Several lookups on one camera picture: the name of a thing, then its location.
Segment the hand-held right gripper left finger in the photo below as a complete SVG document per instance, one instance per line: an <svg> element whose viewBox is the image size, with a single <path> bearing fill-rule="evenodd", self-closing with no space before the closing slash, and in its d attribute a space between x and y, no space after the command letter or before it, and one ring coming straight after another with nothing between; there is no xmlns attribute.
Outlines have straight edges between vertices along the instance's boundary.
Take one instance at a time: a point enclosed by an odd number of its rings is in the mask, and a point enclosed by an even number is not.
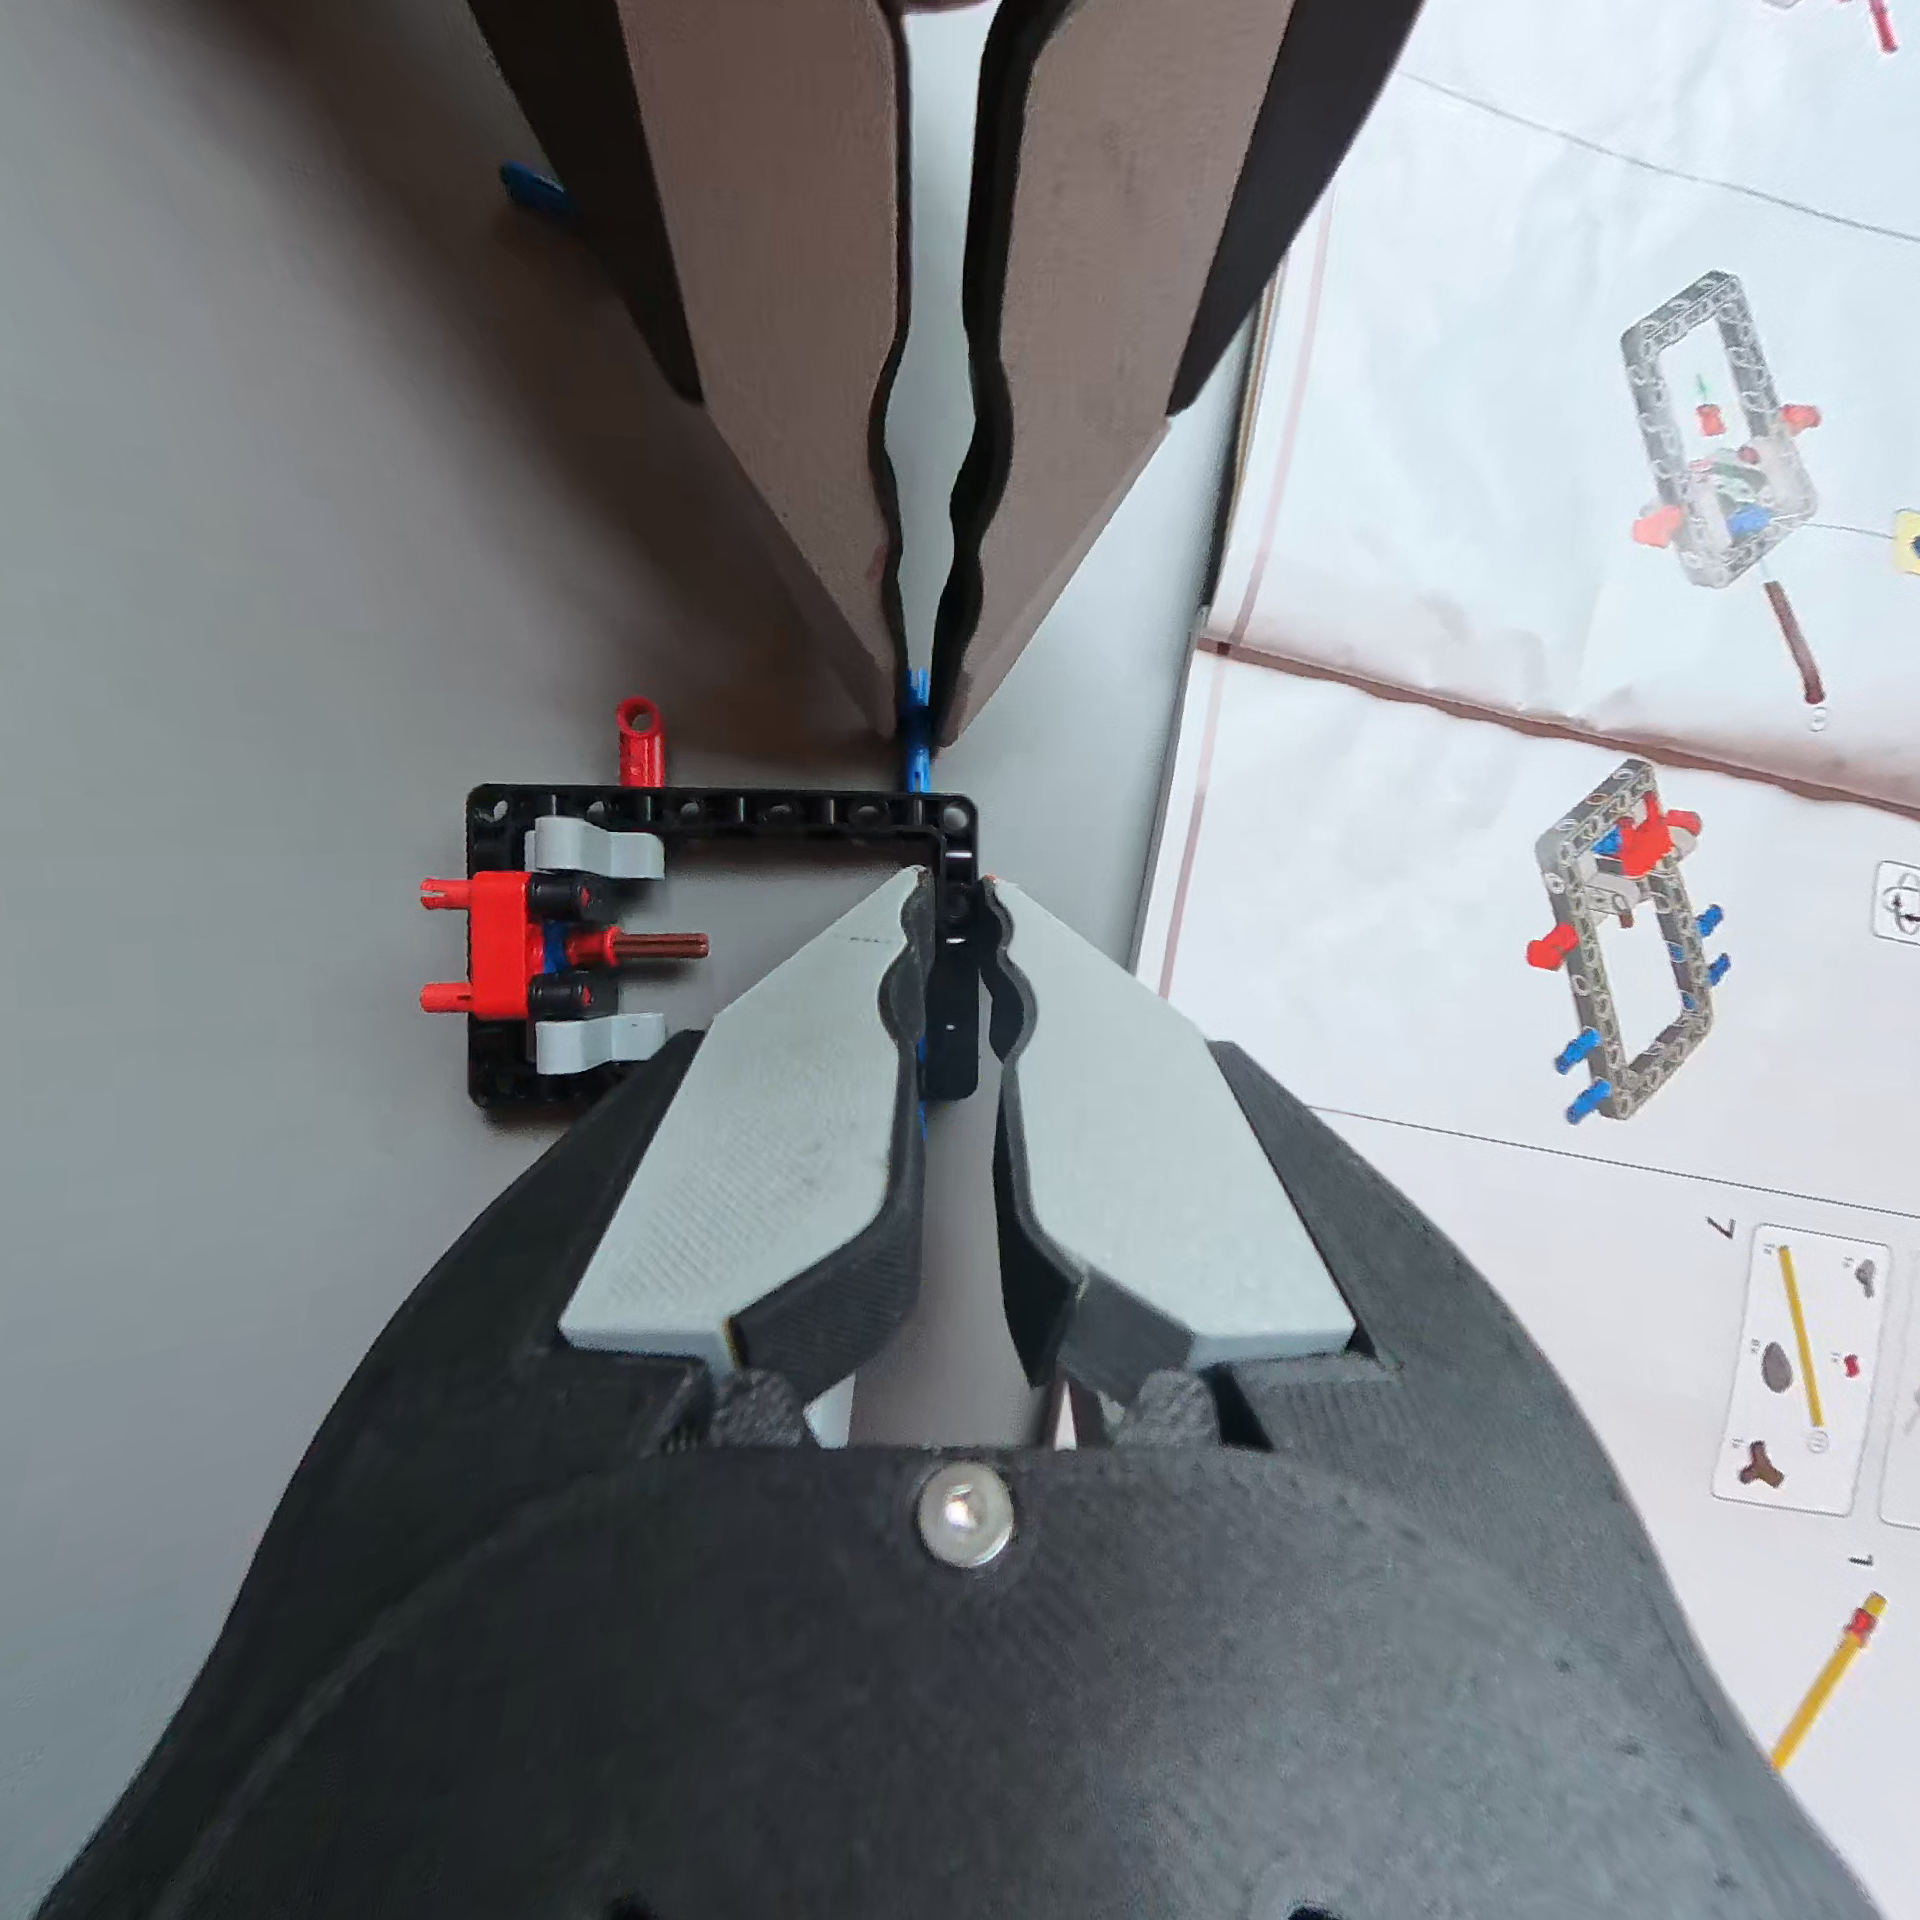
<svg viewBox="0 0 1920 1920"><path fill-rule="evenodd" d="M711 1021L561 1313L572 1348L771 1374L810 1405L900 1329L931 907L900 869Z"/></svg>

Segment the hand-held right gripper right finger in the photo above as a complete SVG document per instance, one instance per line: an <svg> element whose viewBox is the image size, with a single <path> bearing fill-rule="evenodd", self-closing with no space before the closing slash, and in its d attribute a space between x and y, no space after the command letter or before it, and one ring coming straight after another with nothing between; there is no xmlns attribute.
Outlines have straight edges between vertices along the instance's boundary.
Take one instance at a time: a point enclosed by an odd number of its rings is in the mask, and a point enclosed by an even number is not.
<svg viewBox="0 0 1920 1920"><path fill-rule="evenodd" d="M1007 1326L1032 1385L1343 1352L1356 1316L1202 1031L984 881Z"/></svg>

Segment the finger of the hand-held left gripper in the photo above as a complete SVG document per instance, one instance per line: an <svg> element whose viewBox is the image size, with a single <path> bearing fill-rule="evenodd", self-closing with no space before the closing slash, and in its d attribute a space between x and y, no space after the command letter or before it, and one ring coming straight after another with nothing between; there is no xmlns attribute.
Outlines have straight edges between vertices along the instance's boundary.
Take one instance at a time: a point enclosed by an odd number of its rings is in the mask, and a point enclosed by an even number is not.
<svg viewBox="0 0 1920 1920"><path fill-rule="evenodd" d="M943 745L1007 680L1169 435L1292 14L996 8L962 270L976 423L931 668Z"/></svg>
<svg viewBox="0 0 1920 1920"><path fill-rule="evenodd" d="M703 408L848 697L906 697L886 446L911 299L894 4L631 3L619 24Z"/></svg>

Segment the black lego frame assembly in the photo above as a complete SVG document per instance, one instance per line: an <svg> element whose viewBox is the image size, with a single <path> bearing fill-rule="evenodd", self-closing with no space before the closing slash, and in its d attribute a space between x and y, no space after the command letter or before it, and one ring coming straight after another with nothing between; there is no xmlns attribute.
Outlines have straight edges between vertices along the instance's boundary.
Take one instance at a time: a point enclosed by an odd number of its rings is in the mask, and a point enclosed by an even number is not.
<svg viewBox="0 0 1920 1920"><path fill-rule="evenodd" d="M934 899L924 1039L934 1102L979 1078L976 921L984 903L971 799L904 788L697 787L666 782L666 723L616 708L611 784L479 784L464 801L464 875L420 881L420 907L467 921L467 972L420 988L459 1016L467 1094L483 1112L582 1109L666 1045L666 1020L624 1011L644 968L706 960L703 932L633 927L643 889L683 848L871 852L924 869Z"/></svg>

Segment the white instruction booklet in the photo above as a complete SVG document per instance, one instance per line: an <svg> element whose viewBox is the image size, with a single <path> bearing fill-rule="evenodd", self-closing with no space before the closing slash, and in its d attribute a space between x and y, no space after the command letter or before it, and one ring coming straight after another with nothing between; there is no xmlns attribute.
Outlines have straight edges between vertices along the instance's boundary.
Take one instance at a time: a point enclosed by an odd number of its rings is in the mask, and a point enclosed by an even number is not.
<svg viewBox="0 0 1920 1920"><path fill-rule="evenodd" d="M1916 1903L1916 4L1430 4L1265 299L1142 975L1570 1381Z"/></svg>

